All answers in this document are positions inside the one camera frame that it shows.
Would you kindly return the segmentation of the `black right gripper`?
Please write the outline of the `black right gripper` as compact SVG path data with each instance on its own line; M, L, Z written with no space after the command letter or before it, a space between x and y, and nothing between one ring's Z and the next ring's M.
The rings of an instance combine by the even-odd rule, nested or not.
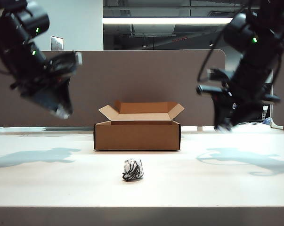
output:
M240 123L258 121L263 105L279 103L280 98L266 91L264 77L218 78L222 87L212 94L214 128L229 122L229 128Z

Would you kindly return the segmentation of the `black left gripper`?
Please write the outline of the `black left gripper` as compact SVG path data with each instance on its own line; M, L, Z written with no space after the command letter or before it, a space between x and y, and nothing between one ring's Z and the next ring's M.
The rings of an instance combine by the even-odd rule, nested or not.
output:
M60 119L73 114L69 95L71 60L50 60L35 77L28 75L11 84L21 97L47 110Z

